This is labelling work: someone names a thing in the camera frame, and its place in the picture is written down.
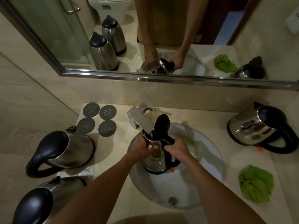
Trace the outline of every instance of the green loofah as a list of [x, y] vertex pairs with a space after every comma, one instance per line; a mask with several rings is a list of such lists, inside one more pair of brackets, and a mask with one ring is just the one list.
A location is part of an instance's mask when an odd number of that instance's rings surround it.
[[270, 201], [274, 188], [273, 175], [263, 169], [249, 165], [241, 170], [239, 183], [243, 196], [255, 203]]
[[238, 69], [237, 66], [230, 61], [226, 54], [216, 56], [214, 58], [214, 65], [219, 70], [224, 71], [225, 73], [234, 72]]

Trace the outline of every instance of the white sink basin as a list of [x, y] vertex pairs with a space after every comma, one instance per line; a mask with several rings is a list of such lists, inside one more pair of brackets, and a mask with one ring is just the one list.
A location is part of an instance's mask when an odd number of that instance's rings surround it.
[[[162, 52], [159, 53], [159, 57], [168, 60], [173, 54], [174, 52]], [[208, 72], [199, 60], [196, 60], [193, 56], [187, 54], [183, 67], [181, 69], [175, 70], [173, 74], [203, 76], [207, 75]]]
[[[171, 124], [169, 135], [181, 138], [187, 144], [190, 153], [199, 160], [200, 164], [214, 177], [222, 181], [224, 176], [224, 162], [218, 150], [209, 139], [200, 132], [188, 126]], [[131, 142], [128, 151], [138, 141], [140, 132]], [[174, 172], [155, 175], [148, 173], [142, 162], [138, 162], [130, 171], [130, 177], [137, 189], [149, 200], [164, 207], [190, 208], [200, 205], [195, 183], [184, 164], [174, 168]], [[169, 203], [169, 198], [174, 197], [176, 205]]]

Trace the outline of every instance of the hand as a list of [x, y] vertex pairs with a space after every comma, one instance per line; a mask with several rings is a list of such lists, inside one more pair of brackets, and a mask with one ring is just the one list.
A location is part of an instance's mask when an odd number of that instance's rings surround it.
[[186, 55], [181, 52], [177, 51], [175, 54], [173, 54], [169, 59], [168, 62], [173, 61], [174, 62], [174, 69], [172, 71], [175, 71], [177, 69], [181, 69], [184, 65]]
[[174, 158], [185, 164], [188, 158], [193, 157], [182, 139], [175, 139], [173, 145], [166, 145], [164, 149], [169, 152]]
[[158, 150], [157, 146], [147, 149], [147, 143], [143, 136], [139, 137], [139, 141], [135, 143], [129, 155], [133, 158], [133, 162], [137, 163], [140, 160], [148, 158], [153, 151]]
[[159, 54], [156, 50], [156, 47], [152, 45], [144, 45], [144, 59], [145, 63], [149, 64], [153, 62], [154, 60], [159, 60]]

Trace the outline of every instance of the person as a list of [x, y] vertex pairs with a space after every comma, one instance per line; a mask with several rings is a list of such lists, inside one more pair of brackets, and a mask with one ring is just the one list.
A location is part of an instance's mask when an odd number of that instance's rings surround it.
[[174, 71], [184, 65], [186, 54], [202, 22], [209, 0], [135, 0], [138, 40], [144, 45], [145, 62], [159, 60], [155, 43], [180, 45], [168, 61]]
[[[129, 153], [82, 189], [50, 224], [107, 223], [131, 168], [156, 149], [147, 149], [141, 136]], [[209, 224], [265, 224], [251, 207], [199, 164], [181, 139], [175, 139], [175, 143], [165, 146], [165, 150], [191, 172]]]

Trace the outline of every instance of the electrical outlet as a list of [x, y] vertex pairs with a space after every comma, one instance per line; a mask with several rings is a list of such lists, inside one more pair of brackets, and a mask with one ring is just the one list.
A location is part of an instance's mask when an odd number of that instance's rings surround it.
[[296, 34], [299, 32], [299, 7], [293, 11], [289, 18], [286, 20], [286, 25], [292, 32], [292, 34]]

